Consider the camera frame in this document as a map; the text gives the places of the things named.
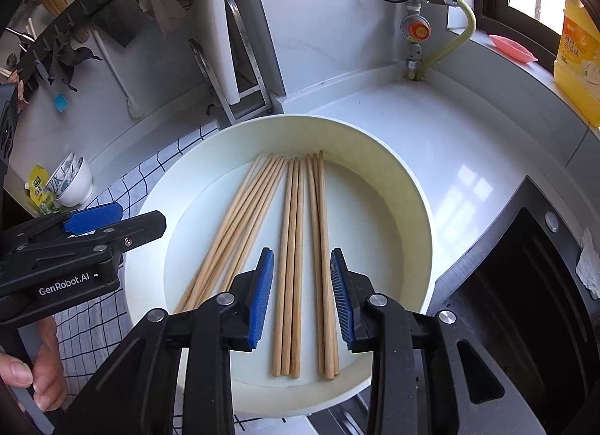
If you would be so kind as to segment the person's left hand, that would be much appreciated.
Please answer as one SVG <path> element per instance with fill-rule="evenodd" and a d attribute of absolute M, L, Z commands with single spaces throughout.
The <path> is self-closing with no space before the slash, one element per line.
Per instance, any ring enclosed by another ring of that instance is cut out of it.
<path fill-rule="evenodd" d="M 1 378 L 9 386 L 33 388 L 33 400 L 42 412 L 62 407 L 67 396 L 67 383 L 59 354 L 57 325 L 53 317 L 37 322 L 40 349 L 33 368 L 22 360 L 1 354 Z"/>

